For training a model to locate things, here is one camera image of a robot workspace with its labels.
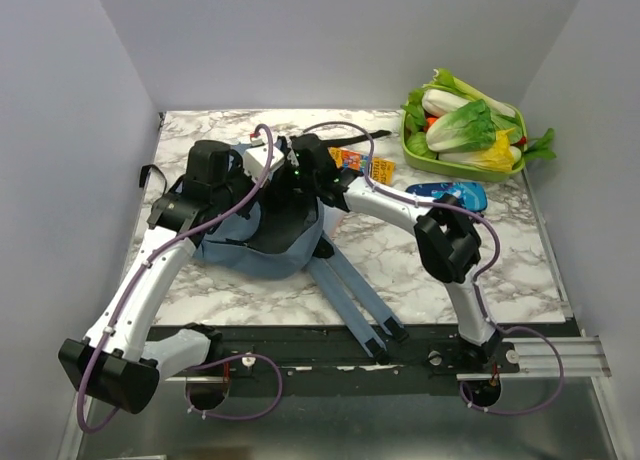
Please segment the blue student backpack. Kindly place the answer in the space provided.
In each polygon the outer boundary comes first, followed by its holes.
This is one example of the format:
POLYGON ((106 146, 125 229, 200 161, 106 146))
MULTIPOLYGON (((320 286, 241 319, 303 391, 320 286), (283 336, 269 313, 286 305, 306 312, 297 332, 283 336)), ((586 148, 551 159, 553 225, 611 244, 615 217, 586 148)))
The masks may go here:
MULTIPOLYGON (((323 141, 325 146, 354 138, 323 141)), ((279 280, 308 271, 366 354, 380 361, 383 340, 365 320, 370 314, 385 334, 402 342, 405 327, 364 277, 324 233, 324 205, 313 196, 279 192, 279 169, 267 179, 250 218, 234 215, 205 236, 194 257, 236 272, 279 280)))

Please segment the designer fate flower book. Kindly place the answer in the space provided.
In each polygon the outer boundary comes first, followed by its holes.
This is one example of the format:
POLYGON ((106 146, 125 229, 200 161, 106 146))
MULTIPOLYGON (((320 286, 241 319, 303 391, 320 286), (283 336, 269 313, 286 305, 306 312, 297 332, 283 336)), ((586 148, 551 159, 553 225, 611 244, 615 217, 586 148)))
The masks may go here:
POLYGON ((333 207, 325 207, 324 208, 324 222, 323 222, 323 230, 324 233, 332 238, 340 226, 342 220, 346 216, 346 213, 340 209, 333 207))

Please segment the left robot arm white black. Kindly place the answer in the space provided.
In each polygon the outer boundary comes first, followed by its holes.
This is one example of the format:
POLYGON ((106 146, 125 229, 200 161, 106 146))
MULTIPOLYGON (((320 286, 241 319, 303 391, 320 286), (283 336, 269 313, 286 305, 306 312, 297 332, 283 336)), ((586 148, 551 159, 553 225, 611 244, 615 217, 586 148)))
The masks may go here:
POLYGON ((248 215, 281 163, 273 141, 193 144, 185 173, 153 203, 138 253, 113 299, 82 339, 60 347, 79 417, 88 397, 137 414, 161 381, 191 368, 209 375, 220 367, 212 327, 187 325, 161 341, 148 334, 174 279, 205 236, 234 215, 248 215))

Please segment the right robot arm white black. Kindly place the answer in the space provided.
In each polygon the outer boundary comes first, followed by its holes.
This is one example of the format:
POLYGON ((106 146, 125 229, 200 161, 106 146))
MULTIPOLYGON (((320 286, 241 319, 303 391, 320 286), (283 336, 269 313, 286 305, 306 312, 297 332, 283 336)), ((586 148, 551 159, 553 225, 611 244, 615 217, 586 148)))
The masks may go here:
POLYGON ((358 170, 337 167, 315 134, 281 141, 284 177, 292 186, 328 207, 371 216, 414 236, 423 268, 444 285, 454 307, 462 364, 474 372, 493 364, 501 334, 478 284, 481 239, 473 213, 452 195, 412 197, 358 170))

